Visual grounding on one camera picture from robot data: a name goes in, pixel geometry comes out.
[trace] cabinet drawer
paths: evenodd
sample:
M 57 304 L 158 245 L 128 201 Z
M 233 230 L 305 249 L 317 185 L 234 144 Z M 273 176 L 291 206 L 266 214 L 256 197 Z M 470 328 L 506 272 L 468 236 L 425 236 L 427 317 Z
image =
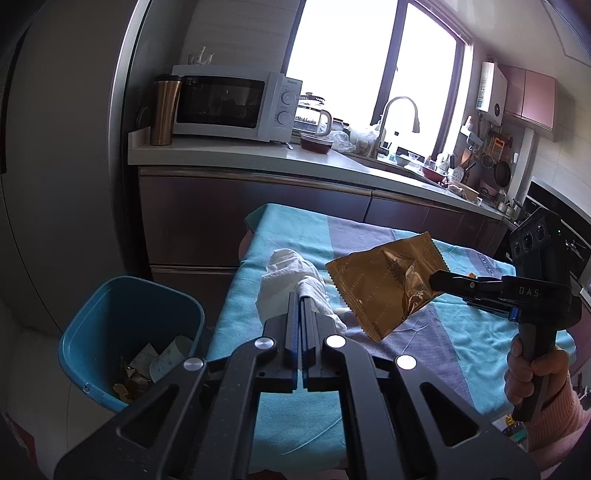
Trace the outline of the cabinet drawer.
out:
M 507 227 L 498 220 L 485 220 L 480 229 L 480 233 L 478 234 L 478 241 L 474 248 L 489 257 L 493 257 L 496 250 L 499 248 L 506 231 Z
M 258 181 L 141 177 L 150 264 L 237 267 L 244 218 L 279 203 L 363 222 L 369 196 Z
M 429 232 L 431 238 L 452 244 L 462 216 L 458 212 L 430 208 L 421 231 Z
M 373 198 L 365 223 L 420 233 L 429 207 Z
M 215 326 L 234 278 L 233 271 L 187 271 L 152 267 L 156 283 L 191 295 L 203 307 L 205 325 Z
M 478 234 L 485 219 L 477 213 L 465 213 L 453 238 L 453 244 L 460 247 L 476 248 Z

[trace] microwave knob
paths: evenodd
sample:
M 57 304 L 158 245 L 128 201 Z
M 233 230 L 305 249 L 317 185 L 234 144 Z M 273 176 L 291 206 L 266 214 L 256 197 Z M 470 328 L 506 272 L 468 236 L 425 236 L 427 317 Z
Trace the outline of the microwave knob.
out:
M 285 92 L 281 95 L 281 101 L 286 105 L 291 105 L 296 101 L 296 96 L 293 92 Z
M 277 115 L 277 121 L 279 122 L 280 125 L 287 125 L 288 123 L 291 122 L 291 115 L 289 112 L 280 112 L 279 115 Z

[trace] kitchen faucet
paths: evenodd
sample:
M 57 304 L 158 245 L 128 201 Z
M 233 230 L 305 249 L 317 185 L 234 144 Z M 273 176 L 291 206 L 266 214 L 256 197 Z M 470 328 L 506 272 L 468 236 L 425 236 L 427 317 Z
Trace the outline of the kitchen faucet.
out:
M 384 141 L 384 136 L 385 136 L 385 126 L 386 126 L 386 119 L 388 117 L 388 110 L 390 110 L 390 106 L 396 100 L 400 100 L 402 98 L 411 102 L 414 107 L 413 133 L 417 134 L 417 133 L 421 132 L 421 125 L 418 121 L 418 108 L 417 108 L 417 104 L 414 103 L 414 100 L 411 99 L 410 97 L 407 97 L 407 96 L 394 97 L 392 100 L 390 100 L 388 103 L 386 103 L 386 106 L 384 107 L 384 113 L 382 113 L 382 119 L 380 120 L 380 123 L 379 123 L 378 137 L 376 138 L 375 143 L 374 143 L 374 147 L 371 149 L 371 152 L 369 154 L 370 158 L 378 158 L 378 154 L 388 155 L 388 149 L 382 147 L 382 142 Z

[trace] white countertop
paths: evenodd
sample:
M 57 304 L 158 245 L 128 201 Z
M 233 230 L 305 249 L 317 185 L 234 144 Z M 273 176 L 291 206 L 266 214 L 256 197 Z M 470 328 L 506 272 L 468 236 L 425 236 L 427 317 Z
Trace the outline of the white countertop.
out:
M 324 155 L 299 145 L 293 145 L 290 150 L 286 145 L 190 136 L 174 137 L 171 145 L 155 147 L 145 142 L 145 130 L 129 134 L 129 165 L 238 168 L 305 176 L 432 200 L 498 220 L 504 217 L 487 205 L 478 206 L 448 190 L 366 167 L 334 150 Z

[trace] gold snack wrapper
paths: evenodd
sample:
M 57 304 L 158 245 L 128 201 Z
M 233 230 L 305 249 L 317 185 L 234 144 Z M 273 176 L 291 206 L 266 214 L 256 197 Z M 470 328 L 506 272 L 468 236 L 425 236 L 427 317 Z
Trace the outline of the gold snack wrapper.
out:
M 374 342 L 441 295 L 431 290 L 429 277 L 449 271 L 428 233 L 337 258 L 326 268 Z

